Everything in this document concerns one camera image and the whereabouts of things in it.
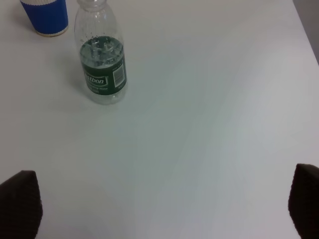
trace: table surface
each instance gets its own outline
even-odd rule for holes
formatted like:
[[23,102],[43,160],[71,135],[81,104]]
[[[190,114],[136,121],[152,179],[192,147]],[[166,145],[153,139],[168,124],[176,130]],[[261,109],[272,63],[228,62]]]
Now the table surface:
[[109,0],[129,87],[83,93],[70,26],[0,3],[0,181],[35,170],[39,239],[297,239],[297,163],[318,162],[319,68],[292,0]]

